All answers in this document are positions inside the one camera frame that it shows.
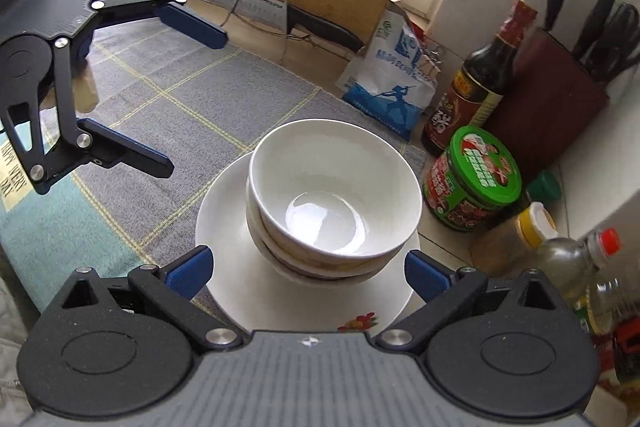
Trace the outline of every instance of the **plastic container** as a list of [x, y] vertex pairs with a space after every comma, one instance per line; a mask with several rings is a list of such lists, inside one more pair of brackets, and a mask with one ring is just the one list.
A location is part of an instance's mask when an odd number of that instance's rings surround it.
[[609, 333], [621, 322], [640, 316], [640, 260], [633, 256], [630, 263], [616, 266], [615, 272], [609, 278], [596, 275], [587, 288], [587, 321], [596, 335]]
[[439, 220], [468, 232], [516, 201], [522, 179], [511, 153], [495, 136], [464, 126], [427, 172], [422, 190]]
[[514, 264], [508, 275], [517, 277], [527, 268], [538, 268], [549, 278], [573, 306], [587, 289], [599, 269], [609, 264], [609, 257], [620, 249], [620, 239], [615, 229], [590, 233], [578, 242], [568, 237], [549, 239]]
[[535, 180], [524, 188], [515, 203], [505, 206], [495, 215], [489, 217], [489, 219], [486, 220], [486, 227], [488, 229], [497, 227], [510, 217], [517, 216], [519, 213], [527, 210], [529, 205], [534, 201], [539, 201], [548, 208], [550, 204], [559, 201], [561, 197], [562, 190], [560, 189], [558, 180], [556, 180], [556, 177], [551, 171], [545, 169], [538, 174]]
[[544, 241], [558, 237], [556, 224], [542, 203], [534, 201], [478, 237], [469, 248], [473, 265], [491, 277], [502, 277]]

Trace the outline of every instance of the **plastic bag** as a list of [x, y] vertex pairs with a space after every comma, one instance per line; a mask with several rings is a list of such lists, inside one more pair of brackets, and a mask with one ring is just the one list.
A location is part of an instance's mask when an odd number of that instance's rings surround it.
[[421, 67], [427, 62], [402, 14], [386, 10], [364, 58], [355, 57], [337, 86], [354, 107], [409, 141], [437, 82]]

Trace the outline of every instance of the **checkered tablecloth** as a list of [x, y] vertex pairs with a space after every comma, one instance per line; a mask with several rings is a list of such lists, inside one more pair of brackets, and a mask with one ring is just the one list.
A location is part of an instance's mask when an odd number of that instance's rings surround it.
[[[0, 210], [0, 242], [41, 310], [75, 267], [119, 277], [191, 250], [200, 202], [216, 176], [288, 121], [348, 121], [386, 139], [416, 172], [425, 160], [419, 149], [276, 64], [232, 44], [211, 50], [158, 20], [97, 31], [88, 60], [100, 96], [89, 118], [165, 153], [175, 171], [158, 180], [122, 164], [89, 164], [46, 196], [32, 192], [9, 212]], [[49, 140], [55, 122], [55, 110], [43, 112]], [[196, 302], [216, 314], [206, 289]]]

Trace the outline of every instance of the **blue printed figure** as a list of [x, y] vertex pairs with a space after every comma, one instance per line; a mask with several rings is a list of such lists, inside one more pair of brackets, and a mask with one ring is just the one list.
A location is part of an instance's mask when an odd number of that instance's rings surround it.
[[409, 86], [396, 86], [391, 91], [381, 92], [378, 96], [389, 96], [396, 99], [395, 102], [392, 102], [386, 106], [386, 113], [390, 114], [391, 111], [397, 109], [400, 111], [402, 115], [402, 123], [406, 126], [407, 119], [407, 111], [406, 111], [406, 102], [404, 101], [404, 97], [409, 94]]

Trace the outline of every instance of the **yellow cap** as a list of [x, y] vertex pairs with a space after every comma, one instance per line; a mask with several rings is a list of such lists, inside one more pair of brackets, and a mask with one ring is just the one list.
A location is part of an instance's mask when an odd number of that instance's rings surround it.
[[559, 235], [554, 220], [539, 201], [534, 201], [518, 214], [518, 223], [522, 235], [532, 248]]

